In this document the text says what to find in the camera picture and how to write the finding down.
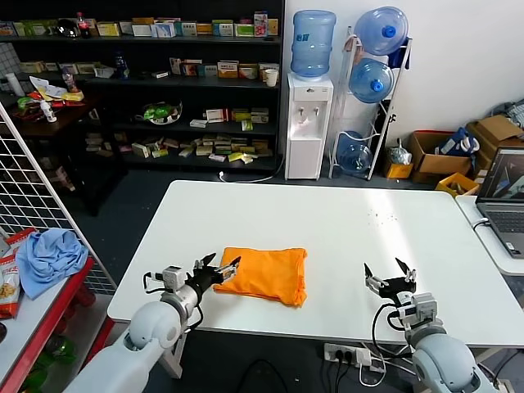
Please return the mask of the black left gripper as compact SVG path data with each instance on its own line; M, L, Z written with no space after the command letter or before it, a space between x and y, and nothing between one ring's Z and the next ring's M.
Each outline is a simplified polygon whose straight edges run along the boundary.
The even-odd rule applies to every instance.
M208 289L212 285L221 284L233 278L242 259L241 256L238 256L231 263L220 268L208 266L215 256L215 253L211 253L195 261L192 280L193 284L200 289Z

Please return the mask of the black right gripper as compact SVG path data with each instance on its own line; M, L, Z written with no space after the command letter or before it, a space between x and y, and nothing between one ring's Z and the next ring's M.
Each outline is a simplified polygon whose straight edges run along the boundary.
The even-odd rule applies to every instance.
M380 297L397 297L401 292L414 293L417 289L417 271L411 269L399 258L395 259L404 273L404 278L389 278L383 280L375 276L366 263L364 263L365 284L370 289L378 289Z

